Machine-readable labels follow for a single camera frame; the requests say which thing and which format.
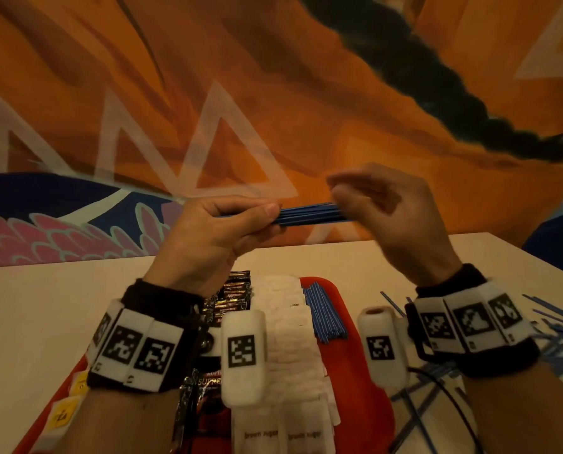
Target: white plastic device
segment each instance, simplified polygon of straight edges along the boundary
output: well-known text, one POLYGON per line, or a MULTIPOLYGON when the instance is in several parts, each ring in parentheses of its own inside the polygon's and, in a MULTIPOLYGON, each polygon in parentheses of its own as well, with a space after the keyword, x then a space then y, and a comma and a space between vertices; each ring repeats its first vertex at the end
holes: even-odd
POLYGON ((263 399, 266 350, 266 323, 262 311, 225 313, 220 327, 220 382, 225 406, 255 405, 263 399))
POLYGON ((403 388, 408 383, 403 329, 390 309, 367 307, 357 318, 357 328, 370 378, 380 388, 403 388))

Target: qr code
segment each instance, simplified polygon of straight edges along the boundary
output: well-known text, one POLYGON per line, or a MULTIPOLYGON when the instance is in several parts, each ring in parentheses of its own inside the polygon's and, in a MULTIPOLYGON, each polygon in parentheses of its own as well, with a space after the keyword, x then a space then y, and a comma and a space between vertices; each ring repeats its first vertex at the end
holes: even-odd
POLYGON ((483 303, 454 309, 454 316, 464 336, 480 335, 496 329, 483 303))
POLYGON ((111 315, 105 313, 103 319, 101 319, 101 323, 99 323, 99 327, 96 328, 95 335, 93 336, 93 343, 95 343, 96 346, 98 346, 101 342, 101 339, 103 339, 103 335, 107 331, 107 327, 109 327, 110 323, 111 315))
POLYGON ((256 364, 254 335, 229 338, 229 368, 256 364))
POLYGON ((429 338, 456 339, 444 312, 423 312, 420 316, 429 338))
POLYGON ((394 360, 393 347, 388 336, 370 336, 365 340, 372 360, 394 360))
POLYGON ((511 298, 509 298, 505 293, 492 299, 489 302, 489 307, 491 307, 494 311, 496 318, 503 328, 510 328, 523 319, 519 310, 514 304, 512 304, 511 298))
POLYGON ((143 335, 138 331, 116 326, 109 342, 103 350, 103 357, 129 364, 134 351, 136 351, 143 335))
POLYGON ((173 349, 173 343, 147 338, 134 367, 151 373, 164 374, 173 349))

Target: orange tray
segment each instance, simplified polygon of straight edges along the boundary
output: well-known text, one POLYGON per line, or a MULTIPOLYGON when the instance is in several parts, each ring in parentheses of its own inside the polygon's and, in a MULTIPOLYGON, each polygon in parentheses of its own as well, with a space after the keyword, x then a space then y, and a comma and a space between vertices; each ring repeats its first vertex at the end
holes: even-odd
MULTIPOLYGON (((334 427, 336 452, 338 454, 387 452, 393 441, 395 429, 393 407, 384 390, 376 387, 370 380, 359 334, 338 289, 332 282, 320 277, 301 277, 300 282, 303 288, 308 288, 315 282, 323 287, 348 332, 347 340, 333 340, 329 344, 319 343, 321 358, 330 376, 341 420, 340 425, 334 427)), ((86 358, 82 357, 21 439, 13 454, 28 454, 42 433, 52 404, 68 396, 73 374, 86 369, 86 366, 86 358)), ((192 452, 194 454, 230 453, 231 440, 195 438, 192 452)))

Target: table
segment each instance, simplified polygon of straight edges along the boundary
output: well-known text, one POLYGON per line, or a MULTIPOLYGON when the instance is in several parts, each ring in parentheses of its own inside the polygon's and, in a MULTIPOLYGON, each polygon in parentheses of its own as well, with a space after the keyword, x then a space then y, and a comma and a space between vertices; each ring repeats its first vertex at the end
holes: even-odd
MULTIPOLYGON (((495 278, 530 320, 538 319, 531 311, 537 305, 522 293, 563 308, 561 270, 490 234, 451 240, 462 260, 495 278)), ((151 261, 142 257, 0 268, 0 454, 12 451, 69 374, 109 301, 120 297, 151 261)), ((387 304, 381 290, 399 305, 415 294, 374 242, 259 249, 238 259, 234 269, 326 278, 338 287, 353 321, 363 308, 387 304)), ((415 353, 410 360, 421 364, 415 353)), ((460 385, 459 378, 446 383, 452 389, 460 385)), ((414 393, 414 403, 427 393, 414 393)), ((408 414, 401 401, 394 409, 399 430, 408 414)), ((423 421, 440 452, 472 452, 468 433, 444 396, 436 398, 423 421)), ((421 452, 428 450, 415 430, 399 453, 421 452)))

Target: wrist strap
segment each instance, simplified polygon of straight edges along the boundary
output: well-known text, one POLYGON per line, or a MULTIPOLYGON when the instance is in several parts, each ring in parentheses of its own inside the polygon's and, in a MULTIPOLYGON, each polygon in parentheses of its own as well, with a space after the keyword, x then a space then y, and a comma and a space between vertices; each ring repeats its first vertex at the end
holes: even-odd
POLYGON ((443 297, 418 298, 405 309, 419 357, 434 363, 453 360, 471 378, 517 372, 540 356, 530 338, 530 322, 494 282, 443 297), (434 355, 424 351, 423 343, 434 355))
POLYGON ((178 388, 208 331, 195 312, 203 299, 140 279, 111 302, 86 353, 88 385, 123 392, 178 388))

